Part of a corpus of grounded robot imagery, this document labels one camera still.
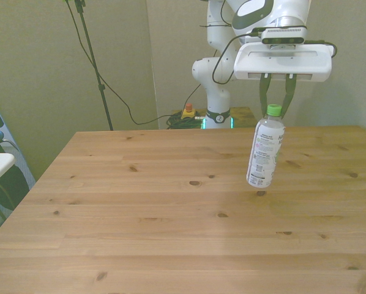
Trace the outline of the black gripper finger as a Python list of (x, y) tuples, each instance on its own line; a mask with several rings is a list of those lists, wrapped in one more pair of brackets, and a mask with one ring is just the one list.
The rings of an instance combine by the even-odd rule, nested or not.
[(260, 104), (262, 116), (267, 113), (267, 91), (270, 86), (272, 75), (270, 73), (262, 73), (260, 77)]
[(296, 90), (296, 82), (297, 82), (297, 75), (295, 73), (289, 73), (286, 75), (285, 80), (285, 97), (282, 104), (282, 112), (281, 117), (284, 118), (286, 115), (286, 112), (292, 102), (292, 99), (294, 97), (294, 93)]

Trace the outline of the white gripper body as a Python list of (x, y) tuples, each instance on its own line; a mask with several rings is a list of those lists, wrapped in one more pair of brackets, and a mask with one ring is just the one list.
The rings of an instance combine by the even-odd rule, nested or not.
[(298, 80), (323, 82), (332, 70), (333, 48), (323, 44), (265, 45), (247, 43), (237, 53), (234, 76), (239, 80), (258, 80), (270, 74), (275, 80), (297, 75)]

